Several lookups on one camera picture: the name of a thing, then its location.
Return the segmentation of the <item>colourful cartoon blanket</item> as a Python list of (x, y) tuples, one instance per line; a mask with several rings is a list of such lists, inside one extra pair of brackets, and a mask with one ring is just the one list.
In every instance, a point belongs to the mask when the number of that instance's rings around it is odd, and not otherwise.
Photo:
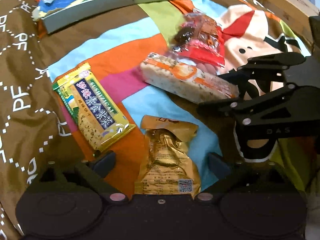
[[(184, 24), (184, 14), (194, 9), (218, 22), (225, 51), (223, 67), (175, 55), (168, 41)], [(256, 0), (179, 0), (134, 5), (90, 18), (52, 35), (42, 36), (40, 47), (48, 58), (46, 73), (54, 81), (81, 66), (90, 66), (93, 75), (136, 127), (112, 145), (117, 163), (107, 182), (128, 196), (134, 193), (160, 193), (170, 180), (165, 163), (171, 158), (151, 158), (145, 142), (146, 116), (165, 121), (187, 121), (198, 126), (189, 146), (189, 158), (197, 166), (196, 177), (205, 190), (218, 180), (209, 169), (208, 154), (260, 164), (275, 161), (289, 171), (298, 189), (305, 183), (308, 169), (298, 156), (295, 142), (281, 139), (268, 150), (264, 140), (252, 141), (250, 157), (239, 150), (239, 137), (218, 135), (227, 122), (215, 116), (208, 120), (196, 113), (197, 103), (208, 100), (222, 87), (216, 75), (231, 73), (256, 56), (310, 52), (289, 26)]]

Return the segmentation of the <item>gold foil snack packet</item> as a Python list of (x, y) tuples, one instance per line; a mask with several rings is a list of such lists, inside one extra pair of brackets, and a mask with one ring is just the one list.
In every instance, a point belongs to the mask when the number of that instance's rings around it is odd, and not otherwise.
[(189, 194), (201, 189), (196, 164), (189, 157), (190, 142), (198, 126), (191, 122), (145, 115), (140, 127), (145, 131), (146, 157), (140, 164), (135, 194)]

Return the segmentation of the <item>pink sausage pack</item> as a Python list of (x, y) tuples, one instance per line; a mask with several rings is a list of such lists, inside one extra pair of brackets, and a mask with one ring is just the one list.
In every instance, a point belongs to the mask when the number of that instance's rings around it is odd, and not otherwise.
[(200, 70), (202, 70), (203, 72), (206, 72), (206, 73), (210, 73), (212, 75), (217, 75), (217, 71), (216, 71), (216, 68), (211, 65), (211, 64), (208, 64), (208, 63), (198, 63), (196, 65), (196, 67)]

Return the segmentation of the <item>orange rice cracker bar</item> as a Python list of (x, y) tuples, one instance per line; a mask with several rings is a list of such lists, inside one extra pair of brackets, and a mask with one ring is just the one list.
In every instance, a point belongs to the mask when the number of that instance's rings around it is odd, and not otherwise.
[(236, 85), (156, 53), (150, 53), (140, 64), (140, 72), (146, 83), (196, 104), (239, 96)]

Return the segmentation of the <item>red dried tofu packet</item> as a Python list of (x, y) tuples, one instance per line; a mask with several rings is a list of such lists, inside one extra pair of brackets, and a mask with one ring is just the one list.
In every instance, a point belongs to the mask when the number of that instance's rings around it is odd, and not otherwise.
[(196, 9), (185, 14), (184, 19), (171, 39), (170, 50), (181, 57), (223, 68), (225, 48), (220, 25)]

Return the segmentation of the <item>yellow green biscuit packet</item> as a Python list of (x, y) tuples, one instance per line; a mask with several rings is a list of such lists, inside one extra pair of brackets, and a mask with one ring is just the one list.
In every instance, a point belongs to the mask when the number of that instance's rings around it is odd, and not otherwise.
[(58, 79), (53, 91), (60, 96), (95, 151), (106, 151), (135, 128), (104, 90), (88, 63)]

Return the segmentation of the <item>brown PF pillow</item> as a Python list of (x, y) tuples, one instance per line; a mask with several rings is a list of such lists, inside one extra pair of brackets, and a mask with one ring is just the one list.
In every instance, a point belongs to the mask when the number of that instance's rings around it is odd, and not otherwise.
[(1, 239), (19, 239), (18, 200), (50, 161), (83, 153), (52, 90), (31, 17), (35, 0), (1, 0)]

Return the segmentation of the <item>wooden bed frame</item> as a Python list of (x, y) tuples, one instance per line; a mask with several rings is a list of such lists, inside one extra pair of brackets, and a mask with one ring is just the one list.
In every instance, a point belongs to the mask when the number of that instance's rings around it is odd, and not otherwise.
[(319, 9), (309, 0), (257, 0), (281, 18), (301, 39), (313, 45), (309, 17), (317, 16)]

